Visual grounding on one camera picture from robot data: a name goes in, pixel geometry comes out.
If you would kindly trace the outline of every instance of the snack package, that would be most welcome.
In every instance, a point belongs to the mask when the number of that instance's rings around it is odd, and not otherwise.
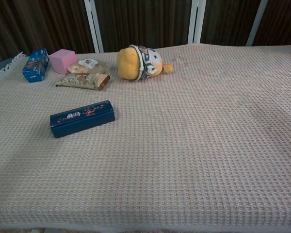
[[[104,74],[110,70],[110,66],[108,63],[102,61],[95,60],[93,58],[86,58],[78,61],[78,63],[72,64],[67,69],[71,74]]]
[[[68,74],[56,86],[71,86],[101,91],[109,80],[110,76],[107,74]]]

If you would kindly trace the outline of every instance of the blanket fringe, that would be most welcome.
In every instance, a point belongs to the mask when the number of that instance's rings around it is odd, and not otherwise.
[[[19,60],[19,58],[26,56],[27,55],[23,54],[23,52],[20,52],[17,56],[15,56],[9,64],[7,64],[0,70],[0,79],[5,77],[8,71],[17,65],[17,61]]]

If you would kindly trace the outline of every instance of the packaging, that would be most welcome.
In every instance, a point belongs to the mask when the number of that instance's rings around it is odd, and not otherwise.
[[[107,74],[68,74],[56,86],[70,86],[101,91],[109,82]]]
[[[110,68],[110,65],[106,62],[102,62],[93,58],[86,58],[70,65],[67,70],[71,74],[104,74],[109,71]]]
[[[115,121],[111,103],[106,100],[50,116],[50,128],[56,138]]]
[[[22,73],[30,83],[43,81],[48,64],[47,50],[35,50],[31,53]]]

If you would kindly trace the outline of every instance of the stuffed toy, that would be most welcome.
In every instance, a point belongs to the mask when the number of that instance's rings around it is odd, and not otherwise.
[[[164,65],[159,53],[144,46],[130,45],[122,49],[117,57],[118,75],[122,79],[142,80],[172,71],[172,65]]]

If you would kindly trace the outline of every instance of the blue pencil case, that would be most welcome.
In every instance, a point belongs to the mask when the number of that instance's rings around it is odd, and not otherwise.
[[[50,129],[56,138],[115,121],[111,103],[106,100],[50,116]]]

